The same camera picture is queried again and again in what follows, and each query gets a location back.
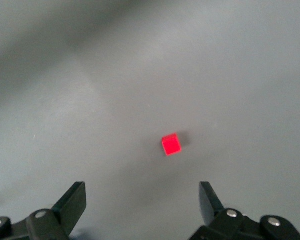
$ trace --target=gray table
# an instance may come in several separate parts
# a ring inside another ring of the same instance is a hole
[[[0,1],[0,216],[85,181],[73,237],[185,240],[209,181],[300,231],[300,1],[33,3]]]

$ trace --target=gray surface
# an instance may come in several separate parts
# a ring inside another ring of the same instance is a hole
[[[73,236],[184,240],[210,181],[300,230],[300,1],[20,3],[0,35],[0,216],[85,181]]]

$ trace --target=red cube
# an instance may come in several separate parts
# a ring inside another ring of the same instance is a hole
[[[162,138],[162,146],[167,156],[180,153],[182,150],[178,135],[176,133],[164,136]]]

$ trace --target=red block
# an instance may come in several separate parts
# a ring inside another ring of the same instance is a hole
[[[182,150],[178,135],[176,133],[164,136],[162,138],[162,146],[167,156],[180,153]]]

